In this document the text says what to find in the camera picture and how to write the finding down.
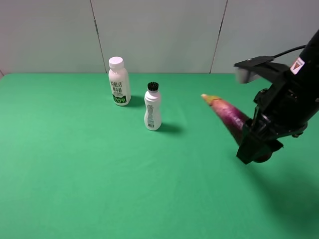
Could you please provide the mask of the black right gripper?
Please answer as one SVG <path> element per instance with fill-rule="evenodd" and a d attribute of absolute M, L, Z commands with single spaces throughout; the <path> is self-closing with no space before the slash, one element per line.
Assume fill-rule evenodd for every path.
<path fill-rule="evenodd" d="M 277 138 L 299 136 L 314 116 L 314 63 L 289 68 L 265 63 L 257 74 L 271 82 L 260 91 L 254 118 L 243 125 L 242 141 L 236 156 L 244 163 L 263 163 L 284 145 Z"/>

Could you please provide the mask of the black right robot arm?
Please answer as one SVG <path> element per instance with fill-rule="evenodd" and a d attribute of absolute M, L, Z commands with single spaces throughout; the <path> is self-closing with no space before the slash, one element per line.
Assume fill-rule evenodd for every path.
<path fill-rule="evenodd" d="M 319 35 L 316 33 L 291 67 L 266 77 L 272 84 L 254 99 L 254 117 L 246 123 L 237 152 L 244 163 L 265 162 L 283 144 L 278 138 L 299 137 L 319 110 Z"/>

